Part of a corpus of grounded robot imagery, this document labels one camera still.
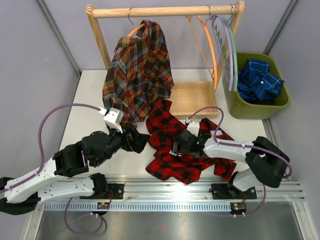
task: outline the brown plaid shirt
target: brown plaid shirt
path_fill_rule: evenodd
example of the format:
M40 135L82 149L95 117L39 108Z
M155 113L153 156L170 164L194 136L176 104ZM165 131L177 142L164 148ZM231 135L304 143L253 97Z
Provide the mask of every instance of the brown plaid shirt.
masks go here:
M143 122L157 98L168 99L174 82L166 40L158 23L143 20L135 37L122 37L106 74L103 104L124 112L124 123Z

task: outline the plastic bin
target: plastic bin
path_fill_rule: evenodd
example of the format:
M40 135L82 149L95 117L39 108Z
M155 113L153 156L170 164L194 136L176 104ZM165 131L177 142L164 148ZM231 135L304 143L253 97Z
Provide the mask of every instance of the plastic bin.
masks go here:
M271 57L260 53L247 52L238 52L236 55L239 71L242 71L245 68L248 59L257 59L269 62L269 73L277 76L280 79L283 79L275 61ZM281 94L274 98L275 105L258 105L251 104L243 100L240 97L238 91L228 91L228 83L224 75L222 83L228 110L230 114L236 119L267 119L280 109L285 108L290 102L290 97L288 95L285 84L283 84L282 86Z

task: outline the clothes hanger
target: clothes hanger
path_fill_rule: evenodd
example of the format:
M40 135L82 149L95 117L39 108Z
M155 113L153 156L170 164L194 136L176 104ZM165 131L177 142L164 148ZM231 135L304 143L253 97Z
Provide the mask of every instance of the clothes hanger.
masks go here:
M233 58L233 51L232 51L232 43L231 43L231 37L230 37L230 34L229 34L229 30L228 30L228 26L227 24L225 23L225 20L223 19L223 17L221 17L220 15L218 16L212 16L211 18L211 28L212 28L212 31L213 31L213 35L214 35L214 39L215 39L215 42L218 46L218 50L219 50L219 55L220 57L223 59L223 61L225 60L225 56L222 56L221 54L223 53L223 50L220 49L219 47L219 40L218 40L218 37L219 36L216 36L215 34L215 21L216 19L219 18L220 21L222 22L222 25L223 25L223 29L225 31L225 35L226 35L226 39L227 39L227 43L228 43L228 49L229 49L229 66L230 66L230 69L229 69L229 85L228 85L228 90L231 91L232 90L232 84L233 84L233 81L234 81L234 58Z
M134 28L134 23L130 20L130 11L131 11L131 9L134 9L134 7L131 7L129 9L129 11L128 11L128 20L132 24L132 31L128 34L127 37L131 37L136 31L138 31L139 29L141 29L145 25L145 24L140 24L139 26Z
M209 33L208 28L207 28L207 25L206 25L205 21L202 19L202 17L201 17L201 16L197 16L197 18L198 18L199 21L201 22L201 25L202 25L202 27L203 27L203 29L204 29L205 35L206 35L206 37L207 37L207 39L208 39L208 42L209 42L210 52L211 52L211 57L212 57L212 62L213 62L213 72L211 72L211 70L210 70L211 68L209 67L209 64L208 64L208 62L207 62L207 59L206 59L206 57L205 57L205 55L204 55L204 53L203 53L203 51L202 51L202 49L201 49L201 45L200 45L200 43L199 43L197 34L196 34L196 32L195 32L192 24L191 24L191 17L192 17L192 16L188 16L188 22L189 22L190 28L191 28L192 33L193 33L193 35L194 35L196 44L198 45L198 47L199 47L199 49L200 49L200 52L201 52L201 55L202 55L203 60L204 60L204 62L205 62L205 65L206 65L206 67L207 67L207 69L208 69L208 71L209 71L209 73L210 73L210 76L211 76L213 82L214 82L214 89L217 89L217 85L218 85L217 63L216 63L215 50L214 50L214 46L213 46L213 43L212 43L212 39L211 39L210 33Z
M234 34L232 32L231 26L228 23L227 19L223 17L224 22L226 23L230 35L231 45L232 45L232 55L233 55L233 74L234 74L234 84L233 90L236 92L238 90L238 59L237 59L237 49L235 44Z

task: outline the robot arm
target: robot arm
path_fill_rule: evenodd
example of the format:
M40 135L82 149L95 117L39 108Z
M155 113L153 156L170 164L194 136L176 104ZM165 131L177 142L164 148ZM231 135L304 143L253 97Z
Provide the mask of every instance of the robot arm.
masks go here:
M103 174L96 173L83 180L73 180L72 177L89 172L89 166L99 167L119 149L141 153L150 136L130 126L121 127L124 113L118 109L107 111L102 108L100 113L104 115L109 134L96 131L66 146L55 153L39 173L37 168L16 179L1 178L0 190L7 191L0 199L0 211L17 215L56 199L79 196L102 198L108 191Z
M227 187L231 195L244 193L249 188L264 184L278 188L286 172L287 165L279 158L270 154L273 152L290 162L290 159L267 138L258 136L254 141L230 141L203 136L198 137L199 123L191 121L187 129L174 138L180 145L178 154L191 154L195 157L224 158L248 164L249 168L234 172Z

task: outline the wooden clothes rack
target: wooden clothes rack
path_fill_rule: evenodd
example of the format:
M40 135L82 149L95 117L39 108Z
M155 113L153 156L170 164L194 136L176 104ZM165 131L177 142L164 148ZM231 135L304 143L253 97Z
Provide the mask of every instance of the wooden clothes rack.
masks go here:
M145 7L145 8L114 8L114 9L94 9L92 4L86 6L85 11L88 16L96 43L99 47L106 70L109 69L111 61L106 47L98 19L106 18L127 18L130 10L130 18L134 17L167 17L167 16L201 16L201 15L234 15L231 22L231 29L235 36L245 9L243 1L237 1L234 6L178 6L178 7ZM227 40L224 42L224 56L229 54ZM223 58L219 58L217 65L218 81L220 80L224 63ZM178 119L185 119L195 111L207 107L216 106L216 90L212 81L188 81L174 82L171 90L170 101L172 106L170 112ZM216 109L206 109L197 114L199 119L216 118Z

